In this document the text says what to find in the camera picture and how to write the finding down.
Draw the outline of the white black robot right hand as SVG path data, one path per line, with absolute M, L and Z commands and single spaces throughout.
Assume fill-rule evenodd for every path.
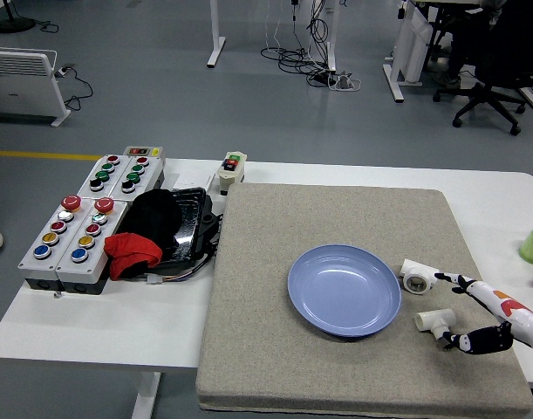
M 441 271 L 434 277 L 454 284 L 454 292 L 467 294 L 499 322 L 465 334 L 443 333 L 449 348 L 466 354 L 492 354 L 510 349 L 517 340 L 533 350 L 533 312 L 528 307 L 481 280 Z

